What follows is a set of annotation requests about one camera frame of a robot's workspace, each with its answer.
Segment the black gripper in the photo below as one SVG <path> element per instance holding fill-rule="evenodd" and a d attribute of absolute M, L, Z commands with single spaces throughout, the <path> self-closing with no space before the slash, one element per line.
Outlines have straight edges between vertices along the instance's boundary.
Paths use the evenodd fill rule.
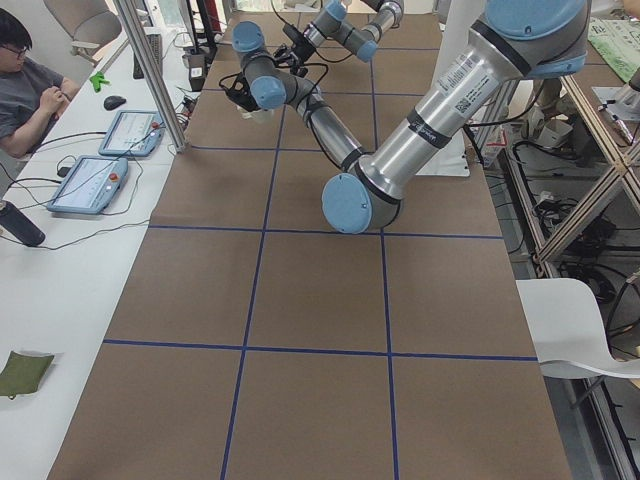
<path fill-rule="evenodd" d="M 286 44 L 278 46 L 273 53 L 274 60 L 276 63 L 289 63 L 292 52 L 294 64 L 289 68 L 290 73 L 305 77 L 308 73 L 305 63 L 315 53 L 315 46 L 293 24 L 285 23 L 283 32 L 292 41 L 292 45 L 290 48 Z"/>
<path fill-rule="evenodd" d="M 251 95 L 238 97 L 235 103 L 240 109 L 248 113 L 260 110 L 260 107 Z"/>

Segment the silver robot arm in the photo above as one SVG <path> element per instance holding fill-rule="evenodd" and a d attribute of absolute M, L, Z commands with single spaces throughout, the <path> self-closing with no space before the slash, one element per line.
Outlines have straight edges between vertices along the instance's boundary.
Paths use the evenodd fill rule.
<path fill-rule="evenodd" d="M 584 66 L 590 13 L 588 1 L 487 2 L 465 49 L 372 154 L 314 82 L 278 69 L 251 21 L 232 30 L 246 82 L 237 102 L 247 112 L 295 109 L 340 171 L 322 192 L 327 222 L 349 234 L 380 229 L 399 215 L 406 184 L 504 83 L 557 78 Z"/>
<path fill-rule="evenodd" d="M 362 62 L 370 62 L 384 33 L 399 27 L 404 16 L 404 2 L 365 1 L 365 4 L 376 12 L 376 16 L 362 28 L 347 20 L 345 1 L 328 1 L 304 29 L 285 22 L 283 32 L 292 44 L 276 50 L 276 63 L 287 65 L 292 74 L 304 77 L 305 64 L 328 40 L 337 42 Z"/>

